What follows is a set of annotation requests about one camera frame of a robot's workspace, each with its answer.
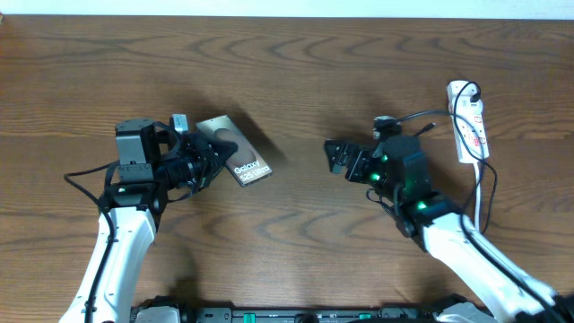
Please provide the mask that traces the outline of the Samsung Galaxy smartphone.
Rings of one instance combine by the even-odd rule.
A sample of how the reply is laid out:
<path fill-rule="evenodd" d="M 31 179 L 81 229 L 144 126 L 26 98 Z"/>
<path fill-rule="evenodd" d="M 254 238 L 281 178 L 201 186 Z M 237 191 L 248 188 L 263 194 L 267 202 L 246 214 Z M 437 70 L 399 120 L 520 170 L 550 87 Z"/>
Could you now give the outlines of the Samsung Galaxy smartphone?
<path fill-rule="evenodd" d="M 269 164 L 229 116 L 207 119 L 196 123 L 196 127 L 212 139 L 231 142 L 238 146 L 237 151 L 227 159 L 226 167 L 242 187 L 250 186 L 273 174 Z"/>

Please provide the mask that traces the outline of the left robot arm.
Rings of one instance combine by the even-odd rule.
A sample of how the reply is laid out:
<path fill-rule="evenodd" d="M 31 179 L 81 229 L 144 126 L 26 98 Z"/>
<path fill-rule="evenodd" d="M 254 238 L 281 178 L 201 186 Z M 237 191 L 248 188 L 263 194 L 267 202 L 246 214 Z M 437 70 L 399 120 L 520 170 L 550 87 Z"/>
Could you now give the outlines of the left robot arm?
<path fill-rule="evenodd" d="M 64 322 L 127 322 L 142 264 L 172 189 L 208 188 L 238 150 L 230 141 L 187 130 L 182 115 L 169 124 L 150 118 L 116 124 L 117 161 L 101 166 L 98 238 Z"/>

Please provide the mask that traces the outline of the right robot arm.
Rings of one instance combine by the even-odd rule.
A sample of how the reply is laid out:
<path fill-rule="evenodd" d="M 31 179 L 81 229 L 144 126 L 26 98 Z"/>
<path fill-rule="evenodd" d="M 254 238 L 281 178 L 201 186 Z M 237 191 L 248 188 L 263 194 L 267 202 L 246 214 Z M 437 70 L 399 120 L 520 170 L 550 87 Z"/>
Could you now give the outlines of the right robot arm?
<path fill-rule="evenodd" d="M 461 207 L 433 188 L 415 136 L 383 138 L 375 147 L 327 140 L 332 172 L 367 184 L 387 206 L 397 229 L 449 267 L 499 322 L 571 322 L 572 297 L 560 296 L 514 264 L 475 229 Z"/>

